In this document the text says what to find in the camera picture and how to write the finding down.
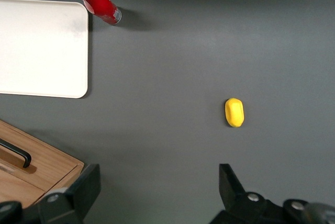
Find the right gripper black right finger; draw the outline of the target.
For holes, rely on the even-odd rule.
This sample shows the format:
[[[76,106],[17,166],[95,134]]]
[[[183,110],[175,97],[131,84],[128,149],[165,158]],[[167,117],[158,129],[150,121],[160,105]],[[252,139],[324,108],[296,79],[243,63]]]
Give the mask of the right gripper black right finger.
[[[229,164],[219,165],[219,193],[225,209],[211,223],[285,223],[282,207],[245,191]]]

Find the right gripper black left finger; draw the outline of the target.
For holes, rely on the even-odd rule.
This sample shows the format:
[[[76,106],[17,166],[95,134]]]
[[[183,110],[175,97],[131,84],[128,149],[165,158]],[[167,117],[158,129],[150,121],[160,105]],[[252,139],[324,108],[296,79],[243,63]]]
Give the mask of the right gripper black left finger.
[[[65,191],[57,189],[23,210],[23,223],[83,223],[101,192],[99,164],[90,164]]]

